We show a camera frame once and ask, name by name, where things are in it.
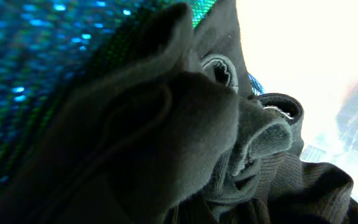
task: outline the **glittery fabric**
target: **glittery fabric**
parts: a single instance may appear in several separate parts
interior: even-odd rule
[[[123,65],[152,13],[188,2],[196,27],[215,1],[0,0],[0,191],[67,94]]]

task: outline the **dark gray cloth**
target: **dark gray cloth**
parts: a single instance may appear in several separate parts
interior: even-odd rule
[[[194,33],[177,4],[137,49],[67,101],[0,196],[0,223],[171,223],[175,208],[179,223],[358,223],[352,179],[299,160],[300,104],[253,99],[235,1],[218,1]],[[210,53],[232,60],[238,95],[202,71]]]

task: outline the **black garment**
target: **black garment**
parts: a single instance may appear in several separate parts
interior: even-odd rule
[[[358,223],[352,179],[299,160],[303,109],[254,97],[239,40],[232,0],[195,33],[186,4],[153,18],[128,66],[67,101],[0,223]],[[202,69],[209,54],[231,59],[238,94]]]

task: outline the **sequin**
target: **sequin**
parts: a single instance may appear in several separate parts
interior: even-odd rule
[[[0,191],[67,96],[122,66],[137,26],[176,2],[196,27],[215,0],[0,0]]]

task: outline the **iridescent fabric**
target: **iridescent fabric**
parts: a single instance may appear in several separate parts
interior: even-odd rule
[[[139,26],[176,2],[0,0],[0,191],[67,94],[123,65]],[[185,2],[196,27],[215,0]]]

